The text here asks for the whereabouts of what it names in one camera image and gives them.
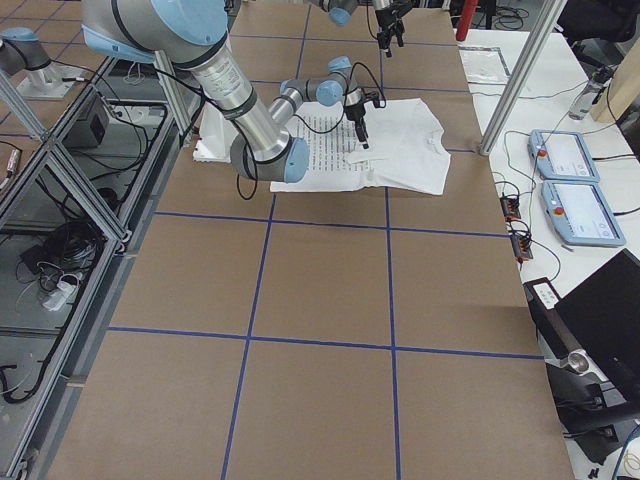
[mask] extension cord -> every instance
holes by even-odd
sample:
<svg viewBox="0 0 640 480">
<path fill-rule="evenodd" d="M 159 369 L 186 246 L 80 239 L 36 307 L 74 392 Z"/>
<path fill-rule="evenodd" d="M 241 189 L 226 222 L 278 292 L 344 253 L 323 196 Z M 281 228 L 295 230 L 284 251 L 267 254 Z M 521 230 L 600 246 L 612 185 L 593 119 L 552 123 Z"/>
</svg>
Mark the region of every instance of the extension cord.
<svg viewBox="0 0 640 480">
<path fill-rule="evenodd" d="M 75 279 L 76 283 L 70 283 L 64 280 L 65 277 L 69 279 Z M 62 306 L 67 303 L 67 300 L 80 286 L 80 280 L 82 280 L 82 273 L 65 274 L 60 277 L 56 284 L 56 289 L 50 292 L 47 297 L 42 301 L 42 306 L 50 312 L 57 312 Z"/>
</svg>

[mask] label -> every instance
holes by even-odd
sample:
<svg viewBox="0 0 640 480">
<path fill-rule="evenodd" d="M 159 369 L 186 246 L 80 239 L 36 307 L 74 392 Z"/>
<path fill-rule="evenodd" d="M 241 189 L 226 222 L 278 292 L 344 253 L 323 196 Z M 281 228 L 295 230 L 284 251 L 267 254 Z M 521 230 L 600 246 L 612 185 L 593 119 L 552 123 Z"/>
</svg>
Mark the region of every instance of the label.
<svg viewBox="0 0 640 480">
<path fill-rule="evenodd" d="M 560 301 L 556 294 L 553 293 L 553 290 L 551 290 L 551 286 L 548 283 L 539 283 L 534 285 L 533 289 L 536 291 L 538 297 L 542 300 L 542 304 L 547 310 L 552 310 L 556 306 L 556 303 Z"/>
<path fill-rule="evenodd" d="M 201 78 L 206 80 L 207 92 L 214 99 L 228 97 L 243 85 L 242 75 L 230 59 L 216 63 L 210 73 Z"/>
</svg>

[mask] table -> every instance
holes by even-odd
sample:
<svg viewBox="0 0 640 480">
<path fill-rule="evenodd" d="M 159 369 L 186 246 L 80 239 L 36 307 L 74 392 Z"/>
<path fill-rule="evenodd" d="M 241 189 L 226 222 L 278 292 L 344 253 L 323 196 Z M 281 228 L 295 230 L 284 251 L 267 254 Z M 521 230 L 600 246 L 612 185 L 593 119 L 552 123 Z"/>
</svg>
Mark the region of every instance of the table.
<svg viewBox="0 0 640 480">
<path fill-rule="evenodd" d="M 245 4 L 234 56 L 267 101 L 377 66 L 365 12 Z M 445 194 L 242 202 L 184 151 L 48 478 L 571 478 L 449 18 L 405 25 L 378 72 L 443 123 Z"/>
<path fill-rule="evenodd" d="M 507 66 L 513 70 L 526 41 L 526 36 L 527 34 L 524 32 L 473 30 L 469 32 L 464 45 L 500 47 Z M 498 142 L 490 155 L 492 169 L 496 172 L 496 181 L 502 180 L 504 176 L 508 181 L 518 185 L 523 192 L 531 189 L 531 181 L 509 167 L 509 158 L 505 151 L 506 145 L 511 156 L 511 164 L 515 168 L 531 174 L 533 165 L 527 152 L 527 138 L 518 133 L 507 134 L 506 132 L 528 133 L 536 128 L 591 132 L 607 125 L 594 122 L 590 116 L 587 116 L 583 121 L 574 121 L 564 117 L 586 80 L 586 75 L 564 38 L 559 34 L 552 34 L 521 97 L 548 96 L 572 87 L 576 88 L 552 98 L 521 98 L 518 101 L 504 128 L 502 141 Z M 488 124 L 499 99 L 498 96 L 483 94 L 497 94 L 502 91 L 502 88 L 490 85 L 470 85 L 470 89 L 474 93 L 474 105 L 482 129 Z M 615 126 L 587 134 L 585 139 L 594 157 L 607 157 L 631 152 L 624 137 Z M 630 210 L 640 205 L 640 195 L 637 188 L 634 188 L 640 184 L 640 164 L 635 158 L 597 162 L 596 167 L 601 176 L 600 186 L 614 211 Z M 560 258 L 562 269 L 558 278 L 553 281 L 553 285 L 560 295 L 564 296 L 612 258 L 620 248 L 571 247 L 568 249 L 563 246 L 544 212 L 539 193 L 540 177 L 536 175 L 535 178 L 538 182 L 538 188 L 534 191 L 533 197 L 525 196 L 522 198 L 520 209 L 523 212 L 524 220 L 531 226 L 533 238 L 549 247 Z M 502 185 L 499 185 L 498 192 L 501 191 Z M 636 214 L 617 217 L 617 220 L 627 239 L 625 248 L 636 256 L 640 256 L 640 216 Z M 557 271 L 556 260 L 538 245 L 533 245 L 533 254 L 534 259 L 523 265 L 522 281 L 554 276 Z M 576 478 L 586 477 L 591 468 L 598 466 L 591 464 L 574 442 L 568 442 L 568 448 Z M 611 475 L 616 458 L 615 454 L 610 455 L 605 468 L 600 472 L 605 478 Z"/>
</svg>

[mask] white cloth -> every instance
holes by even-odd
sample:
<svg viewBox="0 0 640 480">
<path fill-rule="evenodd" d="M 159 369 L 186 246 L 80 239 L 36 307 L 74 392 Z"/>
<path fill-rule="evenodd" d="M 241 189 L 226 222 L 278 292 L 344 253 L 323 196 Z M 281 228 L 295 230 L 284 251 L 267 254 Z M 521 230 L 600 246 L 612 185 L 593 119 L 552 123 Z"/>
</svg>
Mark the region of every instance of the white cloth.
<svg viewBox="0 0 640 480">
<path fill-rule="evenodd" d="M 335 125 L 340 105 L 327 109 L 305 104 L 298 114 L 316 130 Z M 273 192 L 337 192 L 364 187 L 397 187 L 442 195 L 450 155 L 442 146 L 444 130 L 420 99 L 390 100 L 384 109 L 366 105 L 370 148 L 357 142 L 351 122 L 328 134 L 311 133 L 294 118 L 287 127 L 309 143 L 309 170 L 298 183 L 272 182 Z"/>
</svg>

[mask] brown cardboard surface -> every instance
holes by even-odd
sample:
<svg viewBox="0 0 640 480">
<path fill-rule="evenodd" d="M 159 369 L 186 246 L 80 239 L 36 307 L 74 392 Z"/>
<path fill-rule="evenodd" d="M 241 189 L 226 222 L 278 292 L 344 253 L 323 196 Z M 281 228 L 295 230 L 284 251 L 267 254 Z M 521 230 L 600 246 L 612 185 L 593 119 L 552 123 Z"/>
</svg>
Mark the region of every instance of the brown cardboard surface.
<svg viewBox="0 0 640 480">
<path fill-rule="evenodd" d="M 476 150 L 480 144 L 482 134 L 470 94 L 387 88 L 385 96 L 388 100 L 421 98 L 444 128 L 445 148 Z"/>
<path fill-rule="evenodd" d="M 379 79 L 380 62 L 378 47 L 374 43 L 348 43 L 333 42 L 330 40 L 307 40 L 304 43 L 302 62 L 300 64 L 300 78 L 322 77 L 328 73 L 327 64 L 336 57 L 346 55 L 351 63 L 362 62 L 371 68 L 373 74 Z M 355 73 L 360 85 L 373 86 L 364 69 L 358 69 Z"/>
<path fill-rule="evenodd" d="M 251 35 L 302 38 L 309 8 L 309 5 L 283 5 L 260 0 L 244 2 L 240 8 L 241 13 L 231 28 L 231 37 Z"/>
<path fill-rule="evenodd" d="M 81 2 L 62 2 L 60 10 L 53 14 L 56 20 L 81 20 L 82 4 Z"/>
<path fill-rule="evenodd" d="M 389 344 L 384 231 L 273 225 L 254 333 Z"/>
<path fill-rule="evenodd" d="M 112 324 L 245 334 L 266 225 L 157 216 Z"/>
<path fill-rule="evenodd" d="M 69 45 L 64 53 L 60 55 L 58 60 L 70 63 L 73 65 L 80 65 L 82 67 L 88 67 L 92 70 L 96 70 L 104 61 L 104 57 L 102 55 L 97 54 L 93 50 L 90 50 L 88 47 L 84 45 Z M 93 74 L 87 72 L 84 74 L 87 78 L 91 77 Z"/>
<path fill-rule="evenodd" d="M 384 190 L 357 192 L 279 193 L 274 218 L 340 225 L 386 225 Z"/>
<path fill-rule="evenodd" d="M 0 3 L 0 17 L 4 17 L 13 12 L 22 5 L 22 0 L 4 0 Z"/>
<path fill-rule="evenodd" d="M 2 28 L 2 30 L 6 30 L 7 28 L 13 27 L 26 27 L 35 31 L 42 25 L 44 25 L 43 20 L 25 20 L 21 18 L 13 18 L 12 16 L 11 18 L 5 18 L 2 23 L 0 23 L 0 28 Z"/>
<path fill-rule="evenodd" d="M 61 2 L 55 2 L 51 0 L 29 0 L 28 2 L 13 2 L 16 4 L 22 4 L 17 10 L 12 13 L 13 18 L 40 18 L 47 19 L 53 13 L 61 8 Z"/>
<path fill-rule="evenodd" d="M 80 33 L 80 22 L 75 20 L 56 20 L 46 22 L 38 30 L 42 42 L 71 42 Z"/>
<path fill-rule="evenodd" d="M 405 43 L 445 43 L 455 44 L 451 21 L 447 13 L 435 9 L 413 9 L 402 19 L 406 33 Z M 378 31 L 378 23 L 373 7 L 369 7 L 369 24 L 371 32 L 375 35 Z M 367 9 L 360 6 L 353 13 L 351 20 L 344 27 L 338 27 L 329 18 L 329 14 L 312 7 L 307 28 L 307 38 L 327 40 L 355 40 L 371 42 L 375 48 L 377 41 L 371 37 L 367 27 Z M 393 55 L 402 55 L 394 39 L 391 51 Z"/>
<path fill-rule="evenodd" d="M 47 478 L 218 478 L 243 345 L 108 333 Z"/>
<path fill-rule="evenodd" d="M 486 157 L 453 152 L 442 196 L 390 189 L 394 227 L 506 234 Z"/>
<path fill-rule="evenodd" d="M 251 345 L 229 480 L 395 478 L 388 352 Z"/>
<path fill-rule="evenodd" d="M 402 478 L 569 480 L 544 362 L 398 354 Z"/>
<path fill-rule="evenodd" d="M 171 178 L 158 205 L 159 211 L 269 218 L 273 195 L 269 184 L 260 182 L 253 200 L 244 201 L 236 191 L 236 171 L 227 163 L 195 162 L 193 148 L 180 151 Z M 241 179 L 245 194 L 253 182 Z"/>
<path fill-rule="evenodd" d="M 376 14 L 373 9 L 369 12 L 371 29 L 378 31 Z M 377 41 L 371 38 L 367 29 L 367 9 L 364 6 L 358 7 L 351 17 L 351 20 L 344 27 L 338 27 L 329 18 L 329 14 L 318 7 L 311 7 L 309 14 L 309 25 L 307 27 L 308 39 L 323 40 L 351 40 L 357 42 L 370 43 L 369 48 L 377 50 Z"/>
<path fill-rule="evenodd" d="M 399 53 L 382 63 L 385 86 L 469 91 L 456 45 L 406 45 Z"/>
<path fill-rule="evenodd" d="M 250 80 L 281 82 L 296 76 L 302 40 L 234 37 L 231 48 Z"/>
<path fill-rule="evenodd" d="M 540 355 L 506 238 L 392 232 L 398 345 Z"/>
</svg>

